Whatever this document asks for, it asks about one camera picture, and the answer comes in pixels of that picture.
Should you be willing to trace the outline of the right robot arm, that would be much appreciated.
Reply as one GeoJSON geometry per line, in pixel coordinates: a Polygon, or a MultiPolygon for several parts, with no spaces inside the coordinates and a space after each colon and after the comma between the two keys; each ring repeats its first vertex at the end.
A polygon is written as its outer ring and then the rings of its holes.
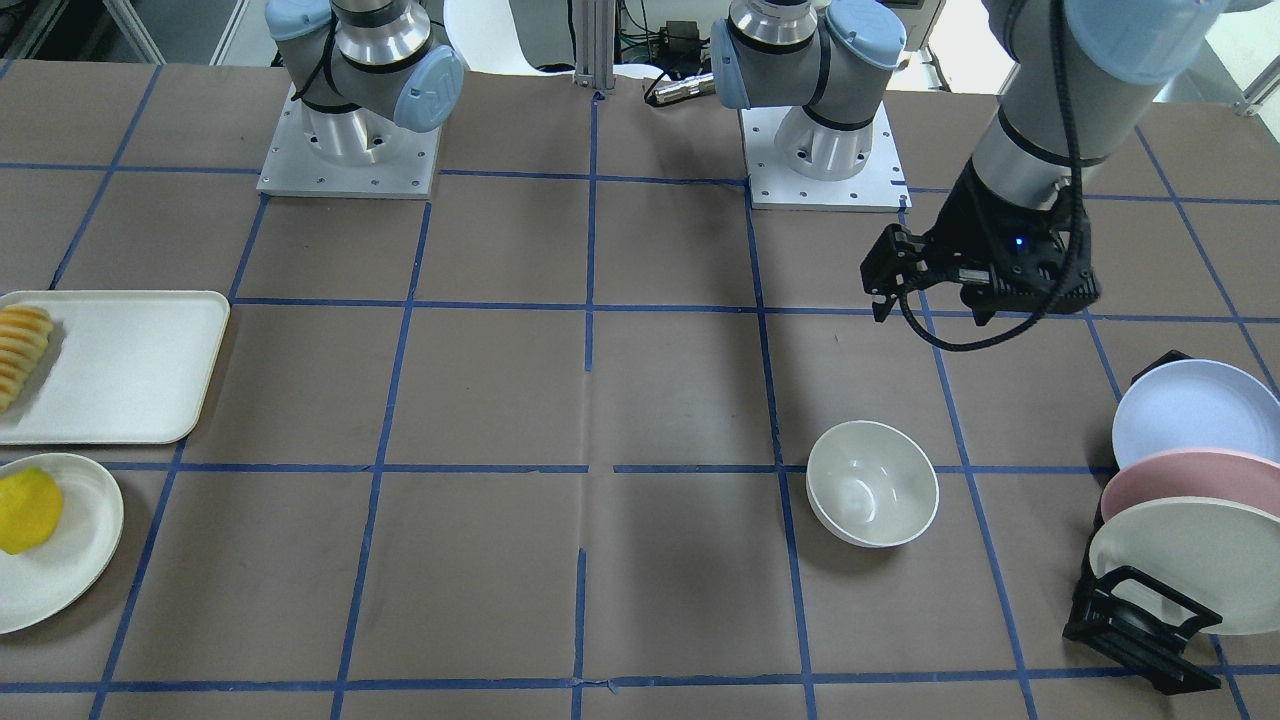
{"type": "Polygon", "coordinates": [[[306,142],[342,164],[371,164],[398,135],[439,129],[465,63],[419,1],[269,1],[268,32],[291,74],[306,142]]]}

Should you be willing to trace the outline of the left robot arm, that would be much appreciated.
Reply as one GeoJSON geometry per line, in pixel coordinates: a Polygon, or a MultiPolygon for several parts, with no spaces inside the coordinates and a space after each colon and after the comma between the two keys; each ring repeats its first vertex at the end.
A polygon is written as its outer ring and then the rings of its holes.
{"type": "MultiPolygon", "coordinates": [[[[860,265],[882,322],[908,296],[960,290],[978,325],[998,313],[1073,314],[1100,299],[1085,178],[1123,145],[1161,88],[1197,58],[1215,22],[1256,1],[988,1],[989,28],[1015,61],[987,131],[934,224],[888,225],[860,265]]],[[[905,47],[878,1],[733,1],[710,31],[709,63],[730,109],[786,108],[791,167],[823,181],[858,169],[905,47]]]]}

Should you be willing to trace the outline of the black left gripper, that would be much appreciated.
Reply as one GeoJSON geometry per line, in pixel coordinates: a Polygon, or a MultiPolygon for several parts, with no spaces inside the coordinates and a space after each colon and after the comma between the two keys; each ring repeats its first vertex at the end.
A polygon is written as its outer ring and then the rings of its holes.
{"type": "Polygon", "coordinates": [[[988,188],[968,163],[924,234],[902,224],[882,229],[861,261],[861,283],[876,322],[897,305],[914,323],[908,296],[940,283],[959,286],[978,325],[996,313],[1042,309],[1060,281],[1047,311],[1073,314],[1101,296],[1091,251],[1091,219],[1070,184],[1051,190],[1048,208],[1024,208],[988,188]]]}

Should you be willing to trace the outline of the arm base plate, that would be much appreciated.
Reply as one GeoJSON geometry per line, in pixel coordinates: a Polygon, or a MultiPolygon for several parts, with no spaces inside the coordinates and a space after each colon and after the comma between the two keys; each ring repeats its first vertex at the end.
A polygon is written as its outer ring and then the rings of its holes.
{"type": "Polygon", "coordinates": [[[259,174],[271,197],[394,199],[431,196],[442,131],[415,133],[356,109],[326,114],[293,100],[289,87],[259,174]]]}
{"type": "Polygon", "coordinates": [[[908,210],[913,201],[884,105],[858,131],[815,126],[799,108],[739,113],[753,204],[765,210],[908,210]]]}

